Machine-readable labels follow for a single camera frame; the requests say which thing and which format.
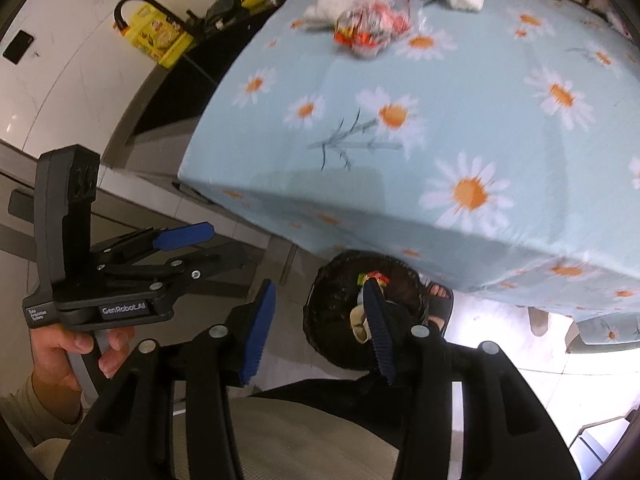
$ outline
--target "light blue tablecloth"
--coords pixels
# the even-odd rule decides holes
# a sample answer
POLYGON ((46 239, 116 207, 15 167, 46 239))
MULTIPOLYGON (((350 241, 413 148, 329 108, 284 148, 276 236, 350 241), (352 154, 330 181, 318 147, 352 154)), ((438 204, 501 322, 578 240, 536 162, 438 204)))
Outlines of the light blue tablecloth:
POLYGON ((288 0, 226 74, 180 179, 331 257, 640 338, 640 55, 571 2, 440 3, 355 59, 288 0))

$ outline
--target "yellow bottle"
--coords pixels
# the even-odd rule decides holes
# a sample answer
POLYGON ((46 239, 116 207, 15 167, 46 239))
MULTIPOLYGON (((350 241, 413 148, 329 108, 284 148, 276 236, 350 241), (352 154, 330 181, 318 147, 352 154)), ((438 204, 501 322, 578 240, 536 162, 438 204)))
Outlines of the yellow bottle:
POLYGON ((194 41, 185 31, 188 26, 154 0, 144 0, 130 23, 126 23, 122 18, 122 4, 126 1, 121 0, 114 10, 115 26, 136 49, 159 65, 171 68, 194 41))

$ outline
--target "hand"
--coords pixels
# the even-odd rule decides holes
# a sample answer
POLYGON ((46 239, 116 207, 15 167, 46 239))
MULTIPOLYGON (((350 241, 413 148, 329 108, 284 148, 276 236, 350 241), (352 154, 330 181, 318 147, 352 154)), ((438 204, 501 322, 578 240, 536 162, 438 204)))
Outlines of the hand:
MULTIPOLYGON (((98 365, 107 378, 113 377, 129 354, 133 327, 109 331, 111 348, 100 358, 98 365)), ((65 351, 88 354, 94 348, 90 335, 73 333, 60 324, 31 330, 33 348, 33 389, 40 403, 49 413, 67 424, 78 419, 82 388, 71 369, 65 351)))

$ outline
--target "sleeve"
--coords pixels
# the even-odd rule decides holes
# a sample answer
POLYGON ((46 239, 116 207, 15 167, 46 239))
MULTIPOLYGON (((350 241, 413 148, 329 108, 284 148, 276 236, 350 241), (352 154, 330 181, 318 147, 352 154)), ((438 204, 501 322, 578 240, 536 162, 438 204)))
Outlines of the sleeve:
POLYGON ((81 414, 75 424, 65 424, 51 415, 38 400, 31 377, 15 394, 0 398, 0 413, 32 446, 50 438, 70 438, 82 421, 81 414))

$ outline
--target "smartphone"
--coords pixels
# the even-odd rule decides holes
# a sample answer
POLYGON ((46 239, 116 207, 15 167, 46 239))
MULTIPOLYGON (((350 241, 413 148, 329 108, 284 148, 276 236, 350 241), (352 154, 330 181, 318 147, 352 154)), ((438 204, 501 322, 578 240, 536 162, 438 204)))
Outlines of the smartphone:
POLYGON ((2 56, 7 58, 14 65, 17 65, 22 59, 22 56, 24 56, 24 53, 27 52, 30 44, 33 43, 33 39, 34 38, 31 34, 28 34, 23 30, 19 30, 13 41, 9 43, 2 53, 2 56))

